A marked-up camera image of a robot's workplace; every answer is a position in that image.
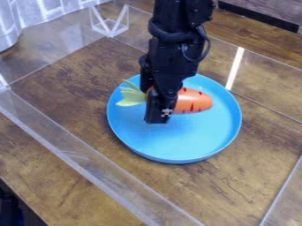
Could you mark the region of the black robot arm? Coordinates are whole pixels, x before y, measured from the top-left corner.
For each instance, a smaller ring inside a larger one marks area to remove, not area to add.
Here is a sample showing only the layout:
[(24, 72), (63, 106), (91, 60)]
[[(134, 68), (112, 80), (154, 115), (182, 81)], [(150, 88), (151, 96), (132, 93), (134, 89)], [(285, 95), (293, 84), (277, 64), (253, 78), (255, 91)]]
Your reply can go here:
[(144, 120), (165, 124), (177, 110), (183, 80), (211, 48), (203, 24), (213, 18), (213, 0), (155, 0), (148, 20), (148, 51), (139, 57), (140, 90), (147, 94)]

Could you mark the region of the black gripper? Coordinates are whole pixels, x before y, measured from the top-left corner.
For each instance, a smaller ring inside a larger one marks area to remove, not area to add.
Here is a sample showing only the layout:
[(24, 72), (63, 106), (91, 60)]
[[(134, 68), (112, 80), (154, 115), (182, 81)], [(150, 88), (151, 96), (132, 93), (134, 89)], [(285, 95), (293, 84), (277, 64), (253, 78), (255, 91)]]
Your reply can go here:
[(197, 67), (209, 53), (209, 37), (202, 25), (160, 26), (148, 23), (152, 38), (148, 51), (139, 57), (140, 90), (146, 93), (148, 124), (166, 124), (177, 108), (177, 92), (183, 81), (197, 75)]

